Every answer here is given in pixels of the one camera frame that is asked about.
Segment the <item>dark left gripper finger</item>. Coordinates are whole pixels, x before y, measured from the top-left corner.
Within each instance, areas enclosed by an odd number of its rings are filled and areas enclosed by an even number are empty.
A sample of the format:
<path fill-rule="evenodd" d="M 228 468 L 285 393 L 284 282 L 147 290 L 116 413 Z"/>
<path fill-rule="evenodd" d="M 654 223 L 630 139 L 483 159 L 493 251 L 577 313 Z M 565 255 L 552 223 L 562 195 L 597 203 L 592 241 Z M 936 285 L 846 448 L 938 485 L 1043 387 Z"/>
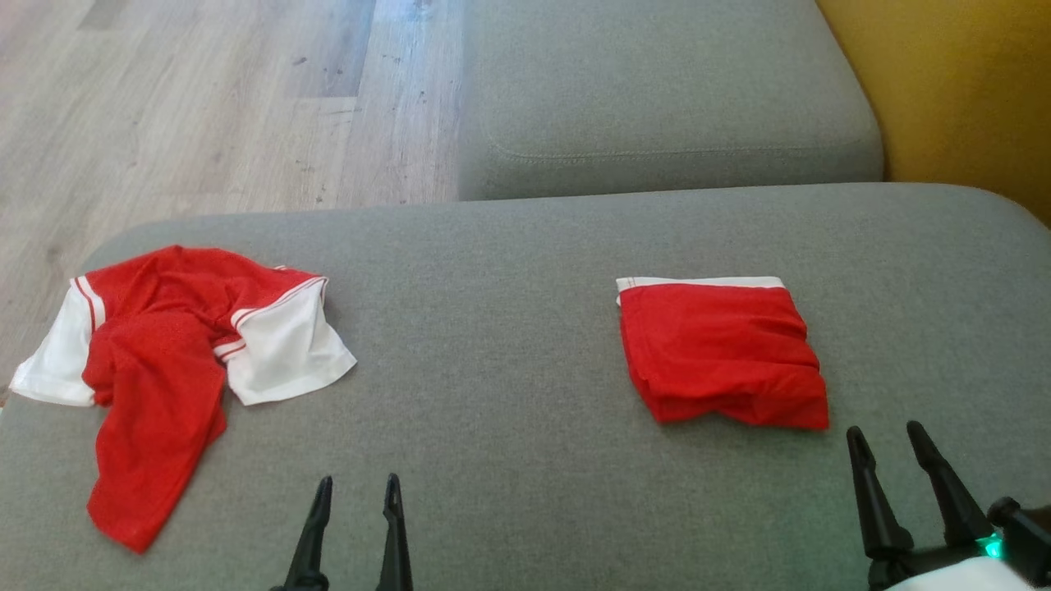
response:
<path fill-rule="evenodd" d="M 412 591 L 414 580 L 408 548 L 408 532 L 406 532 L 401 483 L 399 483 L 397 474 L 390 474 L 387 478 L 382 513 L 384 519 L 387 521 L 387 533 L 384 539 L 380 575 L 376 590 Z"/>
<path fill-rule="evenodd" d="M 330 517 L 332 490 L 331 475 L 320 480 L 287 576 L 284 584 L 273 587 L 273 590 L 329 590 L 328 577 L 320 571 L 320 557 Z"/>

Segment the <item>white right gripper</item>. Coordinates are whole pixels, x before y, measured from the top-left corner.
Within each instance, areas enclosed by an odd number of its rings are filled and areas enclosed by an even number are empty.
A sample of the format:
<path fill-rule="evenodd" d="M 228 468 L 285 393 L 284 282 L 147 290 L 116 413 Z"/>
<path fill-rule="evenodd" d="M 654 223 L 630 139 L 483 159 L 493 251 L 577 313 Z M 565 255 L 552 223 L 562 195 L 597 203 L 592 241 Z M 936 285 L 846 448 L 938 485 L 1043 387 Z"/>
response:
<path fill-rule="evenodd" d="M 908 555 L 915 546 L 898 524 L 877 475 L 877 460 L 860 427 L 846 431 L 851 457 L 857 519 L 870 561 L 870 590 L 1048 590 L 1049 535 L 1010 536 L 995 532 L 934 440 L 918 420 L 906 433 L 920 468 L 927 474 L 949 547 Z"/>

